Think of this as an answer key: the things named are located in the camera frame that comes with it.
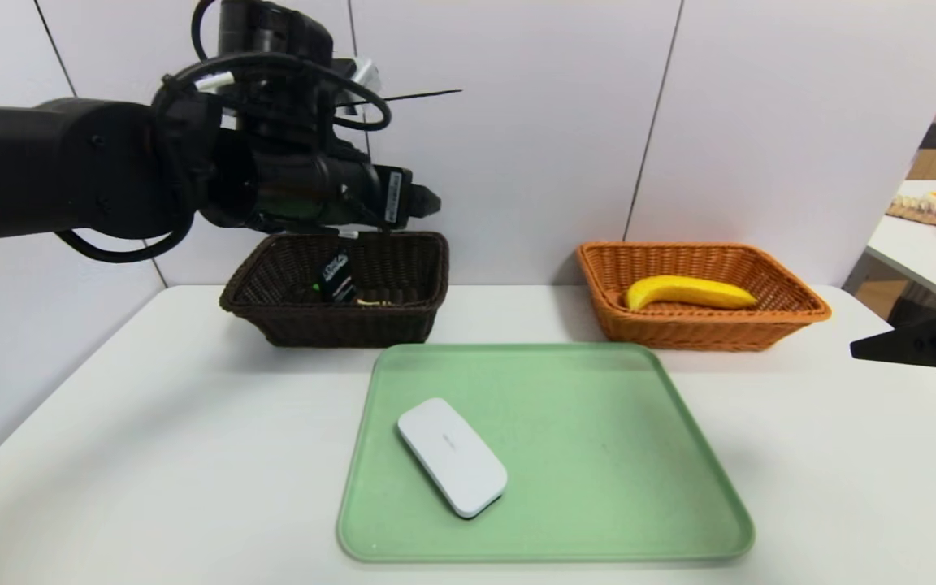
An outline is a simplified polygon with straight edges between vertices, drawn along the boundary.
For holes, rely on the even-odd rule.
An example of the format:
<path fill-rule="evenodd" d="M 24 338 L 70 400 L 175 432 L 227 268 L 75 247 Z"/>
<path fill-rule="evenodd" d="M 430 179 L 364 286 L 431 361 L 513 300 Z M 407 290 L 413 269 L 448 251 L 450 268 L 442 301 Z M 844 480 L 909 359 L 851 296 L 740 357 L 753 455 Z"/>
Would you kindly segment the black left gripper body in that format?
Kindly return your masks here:
<path fill-rule="evenodd" d="M 409 221 L 405 198 L 411 185 L 407 170 L 324 157 L 322 173 L 323 203 L 314 216 L 316 223 L 405 228 Z"/>

